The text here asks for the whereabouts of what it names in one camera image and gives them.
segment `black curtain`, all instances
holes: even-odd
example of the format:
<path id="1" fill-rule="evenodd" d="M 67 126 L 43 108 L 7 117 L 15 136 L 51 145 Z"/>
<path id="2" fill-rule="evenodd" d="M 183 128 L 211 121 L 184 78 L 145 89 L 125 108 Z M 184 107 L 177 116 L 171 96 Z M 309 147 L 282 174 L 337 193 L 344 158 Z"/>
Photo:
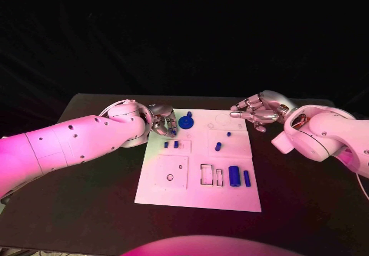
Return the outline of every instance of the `black curtain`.
<path id="1" fill-rule="evenodd" d="M 358 20 L 240 6 L 2 1 L 0 135 L 51 125 L 76 93 L 244 97 L 275 90 L 369 116 Z"/>

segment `pink-lit robot arm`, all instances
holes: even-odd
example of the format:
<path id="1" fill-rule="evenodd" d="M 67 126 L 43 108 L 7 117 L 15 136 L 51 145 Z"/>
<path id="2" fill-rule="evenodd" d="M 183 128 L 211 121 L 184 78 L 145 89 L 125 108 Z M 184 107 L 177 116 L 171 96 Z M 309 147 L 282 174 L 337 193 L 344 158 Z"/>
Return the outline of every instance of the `pink-lit robot arm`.
<path id="1" fill-rule="evenodd" d="M 168 137 L 175 135 L 171 106 L 146 108 L 134 100 L 123 100 L 99 115 L 0 139 L 0 198 L 50 171 L 86 162 L 119 147 L 145 143 L 149 130 Z"/>
<path id="2" fill-rule="evenodd" d="M 355 120 L 341 109 L 305 105 L 299 108 L 286 97 L 263 91 L 232 106 L 230 117 L 249 120 L 257 131 L 278 121 L 283 132 L 272 139 L 281 153 L 294 148 L 311 160 L 334 156 L 345 167 L 369 178 L 369 120 Z"/>

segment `dark table surface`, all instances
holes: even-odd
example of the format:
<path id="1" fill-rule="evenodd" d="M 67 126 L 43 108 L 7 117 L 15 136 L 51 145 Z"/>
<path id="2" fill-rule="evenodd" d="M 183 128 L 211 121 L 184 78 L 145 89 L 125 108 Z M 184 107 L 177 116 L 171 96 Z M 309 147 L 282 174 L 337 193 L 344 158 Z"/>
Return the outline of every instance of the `dark table surface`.
<path id="1" fill-rule="evenodd" d="M 229 109 L 242 100 L 77 94 L 59 122 L 97 115 L 125 98 L 193 109 Z M 304 255 L 369 255 L 369 202 L 354 173 L 332 157 L 318 163 L 295 150 L 282 155 L 270 144 L 282 125 L 262 134 L 246 123 L 260 213 L 135 204 L 144 144 L 50 172 L 14 193 L 0 215 L 0 246 L 119 255 L 167 237 L 219 235 Z"/>

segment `blue object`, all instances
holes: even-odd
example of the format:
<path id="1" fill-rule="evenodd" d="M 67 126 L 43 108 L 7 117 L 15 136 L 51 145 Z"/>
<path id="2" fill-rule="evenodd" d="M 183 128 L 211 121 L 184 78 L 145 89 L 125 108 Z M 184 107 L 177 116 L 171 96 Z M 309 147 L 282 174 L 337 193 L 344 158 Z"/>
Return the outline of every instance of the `blue object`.
<path id="1" fill-rule="evenodd" d="M 250 187 L 247 171 L 243 171 L 243 177 L 244 177 L 244 184 L 246 184 L 246 187 Z"/>
<path id="2" fill-rule="evenodd" d="M 178 127 L 181 129 L 188 129 L 193 127 L 191 112 L 187 112 L 187 115 L 178 118 Z"/>
<path id="3" fill-rule="evenodd" d="M 220 146 L 221 146 L 221 143 L 217 142 L 217 143 L 216 143 L 216 146 L 214 146 L 214 151 L 219 151 L 219 150 L 220 150 Z"/>
<path id="4" fill-rule="evenodd" d="M 239 178 L 239 168 L 237 166 L 229 166 L 229 185 L 230 187 L 239 187 L 240 186 L 240 178 Z"/>

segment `peg board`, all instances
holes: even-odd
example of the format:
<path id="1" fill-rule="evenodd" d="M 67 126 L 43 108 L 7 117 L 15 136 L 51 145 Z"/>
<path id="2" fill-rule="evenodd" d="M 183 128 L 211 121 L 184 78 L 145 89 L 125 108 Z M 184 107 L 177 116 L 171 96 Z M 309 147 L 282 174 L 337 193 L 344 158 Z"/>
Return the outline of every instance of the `peg board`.
<path id="1" fill-rule="evenodd" d="M 177 120 L 187 111 L 194 124 L 187 130 L 178 127 L 174 138 L 149 132 L 134 202 L 260 212 L 244 120 L 230 118 L 224 110 L 174 109 Z M 221 147 L 214 151 L 217 142 Z M 239 167 L 239 187 L 229 185 L 232 165 Z M 249 172 L 250 187 L 244 185 L 243 170 Z"/>

